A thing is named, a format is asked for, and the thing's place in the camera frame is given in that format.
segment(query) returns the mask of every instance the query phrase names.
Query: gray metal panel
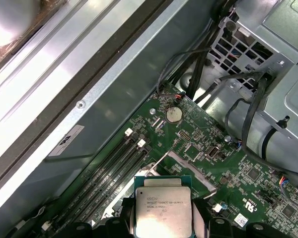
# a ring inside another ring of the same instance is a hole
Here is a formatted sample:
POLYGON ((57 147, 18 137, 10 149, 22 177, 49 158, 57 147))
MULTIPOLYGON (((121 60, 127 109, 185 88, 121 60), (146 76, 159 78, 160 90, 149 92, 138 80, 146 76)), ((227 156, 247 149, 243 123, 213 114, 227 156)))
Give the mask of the gray metal panel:
POLYGON ((298 0, 283 0, 264 25, 298 50, 298 0))
POLYGON ((298 51, 263 25, 268 14, 279 2, 280 0, 242 0, 236 8, 239 16, 238 23, 276 52, 282 53, 292 62, 297 63, 298 51))

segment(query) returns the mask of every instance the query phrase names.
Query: mounting hole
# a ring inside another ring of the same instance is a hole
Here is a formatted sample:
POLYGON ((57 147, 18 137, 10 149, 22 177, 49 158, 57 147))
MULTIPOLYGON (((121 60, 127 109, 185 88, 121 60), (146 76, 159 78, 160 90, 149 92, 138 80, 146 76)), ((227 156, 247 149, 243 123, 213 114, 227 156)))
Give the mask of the mounting hole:
POLYGON ((259 230, 259 231, 261 231, 261 230, 264 229, 263 226, 260 225, 260 224, 255 224, 255 225, 253 226, 253 228, 255 228, 255 229, 259 230))
POLYGON ((222 220, 222 219, 216 219, 215 222, 218 223, 218 224, 224 224, 225 223, 225 221, 222 220))
POLYGON ((86 103, 83 100, 81 100, 76 103, 76 106, 79 109, 83 109, 86 106, 86 103))
POLYGON ((84 229, 85 229, 85 226, 76 227, 76 230, 78 230, 78 231, 81 231, 81 230, 84 230, 84 229))

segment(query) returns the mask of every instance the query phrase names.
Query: integrated circuit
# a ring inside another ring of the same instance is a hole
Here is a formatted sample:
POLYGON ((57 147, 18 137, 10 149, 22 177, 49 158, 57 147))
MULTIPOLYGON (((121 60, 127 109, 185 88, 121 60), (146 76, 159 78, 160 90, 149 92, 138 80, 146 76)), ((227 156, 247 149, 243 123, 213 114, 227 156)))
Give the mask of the integrated circuit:
POLYGON ((287 205, 287 206, 283 209, 282 213, 283 213, 286 217, 290 218, 290 217, 295 213, 295 211, 296 211, 296 210, 295 210, 292 206, 287 205))
POLYGON ((258 176, 260 175, 260 172, 255 169, 252 168, 249 173, 247 174, 252 180, 257 180, 258 176))

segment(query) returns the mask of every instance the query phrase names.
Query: screw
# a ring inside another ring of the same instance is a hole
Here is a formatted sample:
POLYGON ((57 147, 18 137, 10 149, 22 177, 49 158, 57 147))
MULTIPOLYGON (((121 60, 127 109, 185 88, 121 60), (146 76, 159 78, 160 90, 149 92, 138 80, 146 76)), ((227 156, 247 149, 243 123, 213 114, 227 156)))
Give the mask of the screw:
POLYGON ((232 140, 232 138, 229 135, 224 137, 224 141, 227 142, 227 143, 229 143, 231 140, 232 140))
POLYGON ((232 21, 228 21, 225 26, 230 32, 233 32, 236 29, 236 24, 232 21))
POLYGON ((257 229, 257 230, 263 230, 264 228, 263 228, 263 226, 261 226, 260 224, 255 224, 254 226, 253 226, 253 228, 255 228, 255 229, 257 229))
POLYGON ((225 223, 225 221, 222 220, 222 219, 216 219, 215 222, 218 223, 218 224, 224 224, 225 223))
POLYGON ((86 106, 86 103, 83 100, 80 100, 76 103, 77 108, 83 109, 86 106))
POLYGON ((236 83, 231 83, 229 87, 230 88, 235 88, 235 86, 236 86, 236 83))
POLYGON ((154 108, 151 108, 151 109, 149 110, 149 112, 150 112, 151 115, 154 115, 154 114, 155 114, 155 109, 154 109, 154 108))

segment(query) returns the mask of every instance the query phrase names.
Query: small component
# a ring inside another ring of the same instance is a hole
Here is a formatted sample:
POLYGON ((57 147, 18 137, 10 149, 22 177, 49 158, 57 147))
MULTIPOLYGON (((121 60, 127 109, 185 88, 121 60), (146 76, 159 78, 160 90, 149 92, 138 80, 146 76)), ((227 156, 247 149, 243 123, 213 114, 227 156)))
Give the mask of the small component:
POLYGON ((185 133, 183 130, 179 131, 179 136, 181 136, 186 141, 190 141, 191 140, 191 137, 188 136, 187 133, 185 133))
POLYGON ((138 145, 139 148, 142 148, 142 147, 145 145, 145 143, 146 143, 146 142, 145 142, 143 139, 141 139, 141 140, 138 142, 137 145, 138 145))
POLYGON ((212 206, 212 210, 214 210, 215 212, 219 213, 222 210, 222 206, 220 204, 215 204, 212 206))
POLYGON ((178 107, 171 107, 167 110, 165 117, 170 123, 177 123, 182 119, 182 110, 178 107))
POLYGON ((228 182, 228 179, 226 178, 226 177, 222 177, 221 179, 220 179, 220 184, 227 184, 227 182, 228 182))
POLYGON ((219 151, 220 149, 217 146, 211 147, 211 149, 209 149, 208 152, 206 153, 206 156, 212 159, 217 155, 219 151))
POLYGON ((252 180, 256 180, 260 175, 259 171, 255 168, 252 168, 247 174, 252 180))
POLYGON ((41 228, 46 232, 50 228, 51 224, 52 223, 50 221, 47 221, 42 225, 41 228))
POLYGON ((224 210, 221 212, 221 216, 225 217, 225 218, 228 218, 229 217, 229 212, 224 210))
POLYGON ((154 108, 151 108, 151 109, 149 110, 149 112, 150 112, 151 115, 154 115, 156 111, 155 111, 154 108))
POLYGON ((226 210, 228 208, 228 205, 225 202, 220 202, 220 205, 223 210, 226 210))
POLYGON ((227 142, 227 143, 229 143, 231 140, 232 140, 232 138, 229 135, 224 137, 224 141, 227 142))
POLYGON ((210 199, 208 200, 208 203, 209 203, 211 206, 213 206, 214 204, 216 204, 216 202, 215 202, 215 200, 214 200, 213 198, 210 198, 210 199))
POLYGON ((218 152, 217 157, 219 157, 221 160, 225 160, 227 158, 226 154, 223 152, 218 152))
POLYGON ((149 146, 149 145, 146 145, 146 146, 145 146, 145 150, 146 150, 147 152, 149 152, 151 149, 152 149, 151 146, 149 146))
POLYGON ((125 135, 126 136, 130 136, 134 131, 131 130, 130 128, 128 128, 126 131, 125 131, 125 135))
POLYGON ((263 199, 265 202, 267 202, 272 207, 275 207, 277 205, 277 203, 276 203, 277 198, 265 190, 258 191, 257 196, 259 196, 261 199, 263 199))
POLYGON ((160 128, 163 127, 163 123, 164 123, 164 120, 162 120, 155 128, 155 130, 159 130, 160 128))
POLYGON ((283 209, 282 213, 283 213, 286 217, 290 218, 290 217, 295 213, 295 211, 296 211, 296 210, 295 210, 292 206, 287 205, 287 206, 283 209))
POLYGON ((158 121, 160 121, 160 118, 158 118, 157 120, 155 120, 154 123, 151 126, 152 127, 155 126, 158 123, 158 121))

